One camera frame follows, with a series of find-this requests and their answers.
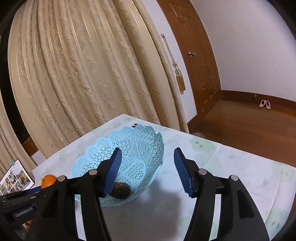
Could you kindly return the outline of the orange tangerine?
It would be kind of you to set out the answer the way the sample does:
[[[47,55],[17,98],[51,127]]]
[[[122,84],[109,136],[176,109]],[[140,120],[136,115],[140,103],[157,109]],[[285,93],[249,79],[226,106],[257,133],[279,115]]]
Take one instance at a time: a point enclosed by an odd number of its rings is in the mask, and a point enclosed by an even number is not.
[[[57,180],[57,177],[54,175],[49,174],[44,176],[41,181],[41,188],[44,189],[53,185],[56,180]]]

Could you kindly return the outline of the dark brown passion fruit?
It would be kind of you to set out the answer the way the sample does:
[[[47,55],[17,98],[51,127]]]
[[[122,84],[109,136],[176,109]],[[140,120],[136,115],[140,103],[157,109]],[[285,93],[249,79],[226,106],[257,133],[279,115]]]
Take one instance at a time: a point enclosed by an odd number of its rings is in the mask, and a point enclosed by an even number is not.
[[[126,199],[130,196],[130,193],[131,187],[127,183],[115,182],[109,195],[116,199]]]

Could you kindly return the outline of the photo collage card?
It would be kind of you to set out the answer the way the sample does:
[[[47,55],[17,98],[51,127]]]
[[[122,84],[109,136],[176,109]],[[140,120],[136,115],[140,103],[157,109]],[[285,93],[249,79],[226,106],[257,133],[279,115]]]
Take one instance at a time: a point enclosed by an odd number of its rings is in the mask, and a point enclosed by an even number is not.
[[[17,159],[1,179],[0,193],[1,195],[7,195],[28,190],[31,189],[34,184],[33,179],[29,176],[20,160]]]

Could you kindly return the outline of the pale green patterned tablecloth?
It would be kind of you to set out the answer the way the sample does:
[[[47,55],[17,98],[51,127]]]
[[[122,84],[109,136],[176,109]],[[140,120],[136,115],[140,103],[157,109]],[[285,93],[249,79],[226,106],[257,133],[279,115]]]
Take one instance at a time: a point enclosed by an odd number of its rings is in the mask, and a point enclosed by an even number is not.
[[[113,240],[183,240],[195,199],[184,191],[174,149],[194,160],[204,175],[237,176],[254,200],[270,238],[283,228],[295,196],[295,168],[184,132],[153,125],[165,143],[164,162],[136,199],[103,214]]]

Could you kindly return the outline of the light blue lattice basket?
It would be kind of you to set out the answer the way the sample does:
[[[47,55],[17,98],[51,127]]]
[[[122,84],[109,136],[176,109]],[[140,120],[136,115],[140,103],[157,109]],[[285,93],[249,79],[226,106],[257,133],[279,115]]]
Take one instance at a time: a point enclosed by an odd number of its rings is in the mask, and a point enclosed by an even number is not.
[[[125,126],[87,147],[85,155],[78,157],[76,165],[71,168],[72,177],[83,176],[97,168],[102,161],[111,157],[115,148],[122,151],[115,181],[128,184],[131,193],[126,199],[116,199],[110,195],[101,198],[103,208],[121,206],[139,197],[154,181],[164,162],[165,143],[161,133],[157,133],[152,126]]]

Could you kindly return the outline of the pink slippers pair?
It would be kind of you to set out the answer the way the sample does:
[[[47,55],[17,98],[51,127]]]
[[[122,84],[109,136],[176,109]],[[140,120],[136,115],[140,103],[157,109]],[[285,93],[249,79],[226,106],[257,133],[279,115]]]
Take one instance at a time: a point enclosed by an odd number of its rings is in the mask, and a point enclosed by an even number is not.
[[[268,100],[262,100],[259,104],[260,108],[266,107],[266,109],[271,109],[271,104]]]

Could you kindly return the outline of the gold curtain tassel tieback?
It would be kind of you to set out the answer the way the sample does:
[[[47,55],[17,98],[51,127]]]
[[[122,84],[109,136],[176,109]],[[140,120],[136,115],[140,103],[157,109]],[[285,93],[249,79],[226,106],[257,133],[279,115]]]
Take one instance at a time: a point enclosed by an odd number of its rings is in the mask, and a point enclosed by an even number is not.
[[[168,42],[166,40],[165,35],[161,34],[161,37],[163,38],[163,41],[165,42],[166,48],[168,49],[169,55],[171,57],[171,61],[172,61],[172,64],[173,64],[173,67],[174,67],[174,70],[175,70],[175,76],[176,76],[176,80],[177,80],[177,83],[178,83],[180,93],[183,94],[184,91],[186,90],[186,87],[185,87],[185,82],[184,82],[182,72],[180,71],[180,68],[179,68],[177,62],[174,60],[174,57],[173,57],[173,55],[171,53],[171,50],[169,48],[169,45],[168,45]]]

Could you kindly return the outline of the beige patterned curtain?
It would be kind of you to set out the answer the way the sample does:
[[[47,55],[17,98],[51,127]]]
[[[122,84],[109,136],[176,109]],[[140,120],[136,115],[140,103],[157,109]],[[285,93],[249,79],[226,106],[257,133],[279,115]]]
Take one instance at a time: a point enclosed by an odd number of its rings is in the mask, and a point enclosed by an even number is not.
[[[1,1],[1,30],[16,105],[45,157],[121,114],[188,131],[141,1]]]

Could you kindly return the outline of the silver door knob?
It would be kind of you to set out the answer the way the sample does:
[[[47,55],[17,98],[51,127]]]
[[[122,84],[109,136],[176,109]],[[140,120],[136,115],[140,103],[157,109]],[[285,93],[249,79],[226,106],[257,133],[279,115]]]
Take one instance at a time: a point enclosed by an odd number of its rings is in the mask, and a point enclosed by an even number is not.
[[[191,51],[190,51],[188,54],[189,54],[189,56],[190,56],[190,57],[193,57],[193,56],[195,56],[195,55],[196,55],[196,53],[195,53],[195,52],[191,52]]]

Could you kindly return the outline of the brown wooden door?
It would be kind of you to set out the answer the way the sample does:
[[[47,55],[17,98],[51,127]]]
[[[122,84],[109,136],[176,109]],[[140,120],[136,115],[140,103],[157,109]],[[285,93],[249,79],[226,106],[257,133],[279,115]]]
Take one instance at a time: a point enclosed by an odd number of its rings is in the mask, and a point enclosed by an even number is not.
[[[190,1],[158,1],[158,4],[180,48],[197,115],[203,118],[221,98],[218,69],[208,35]],[[190,57],[190,51],[196,55]]]

